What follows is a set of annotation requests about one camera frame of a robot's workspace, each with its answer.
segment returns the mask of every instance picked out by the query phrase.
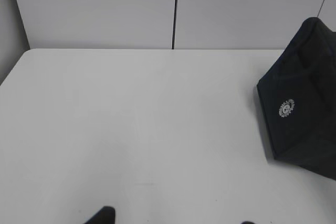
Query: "black object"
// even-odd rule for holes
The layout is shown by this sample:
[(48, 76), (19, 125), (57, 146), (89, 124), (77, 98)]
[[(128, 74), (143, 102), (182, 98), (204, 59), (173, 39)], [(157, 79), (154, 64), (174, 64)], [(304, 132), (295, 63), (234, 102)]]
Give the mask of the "black object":
[(115, 216), (113, 207), (103, 207), (85, 224), (114, 224)]
[(336, 33), (305, 20), (257, 85), (275, 159), (336, 179)]

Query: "circular logo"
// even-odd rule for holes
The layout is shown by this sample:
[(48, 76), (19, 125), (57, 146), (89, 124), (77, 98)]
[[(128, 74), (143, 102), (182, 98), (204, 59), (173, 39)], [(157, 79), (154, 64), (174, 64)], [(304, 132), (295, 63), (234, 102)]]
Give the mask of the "circular logo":
[(293, 109), (294, 109), (294, 100), (289, 99), (280, 106), (279, 116), (285, 118), (293, 111)]

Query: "table surface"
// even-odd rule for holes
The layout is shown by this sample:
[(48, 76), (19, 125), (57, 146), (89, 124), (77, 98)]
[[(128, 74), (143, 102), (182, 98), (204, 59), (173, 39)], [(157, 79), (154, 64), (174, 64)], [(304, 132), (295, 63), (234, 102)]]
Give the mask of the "table surface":
[(0, 86), (0, 223), (335, 223), (335, 181), (266, 159), (255, 85), (280, 54), (26, 52)]

